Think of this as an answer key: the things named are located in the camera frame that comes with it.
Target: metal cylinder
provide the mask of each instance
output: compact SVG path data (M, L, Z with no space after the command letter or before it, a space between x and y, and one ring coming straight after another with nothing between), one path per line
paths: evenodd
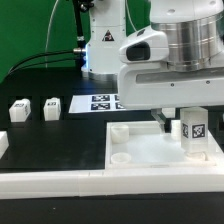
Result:
M209 58L224 49L223 12L190 22L152 23L151 26L166 33L170 51L168 65L174 71L202 69Z

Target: black table surface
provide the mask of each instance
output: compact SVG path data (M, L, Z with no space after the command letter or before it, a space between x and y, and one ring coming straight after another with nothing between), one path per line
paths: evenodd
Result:
M104 169L107 122L153 120L150 111L69 114L73 95L117 93L116 83L85 80L74 68L27 69L0 84L0 131L9 148L0 172ZM46 99L58 97L59 121L44 121ZM24 123L11 123L17 99L31 101ZM209 107L209 130L223 148L223 106ZM224 193L122 195L0 200L0 223L224 223Z

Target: white platform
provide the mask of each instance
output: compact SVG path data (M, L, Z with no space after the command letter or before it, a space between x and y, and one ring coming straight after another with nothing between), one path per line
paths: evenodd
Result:
M130 138L121 145L111 141L114 124L107 126L104 170L1 174L0 199L224 191L224 154L211 134L206 160L197 162L186 159L180 142L158 133L155 122L126 124ZM132 162L112 164L118 152Z

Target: green background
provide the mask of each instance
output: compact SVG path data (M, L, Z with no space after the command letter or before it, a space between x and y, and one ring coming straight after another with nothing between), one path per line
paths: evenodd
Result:
M0 7L0 82L18 61L45 51L47 29L56 0L2 0ZM149 24L147 0L128 0L137 29ZM89 17L82 14L86 40L89 39ZM71 0L59 0L54 16L48 51L76 47L76 24ZM127 21L127 35L133 32ZM57 66L74 66L63 62Z

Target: white robot casing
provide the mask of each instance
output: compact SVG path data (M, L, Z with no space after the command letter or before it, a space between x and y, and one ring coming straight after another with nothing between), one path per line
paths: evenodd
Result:
M122 105L129 109L223 105L222 0L151 3L151 26L129 36L119 51L125 63L118 75ZM133 46L142 59L133 56Z
M90 9L91 39L86 45L83 75L95 80L117 79L122 66L119 48L126 37L125 0L94 0Z

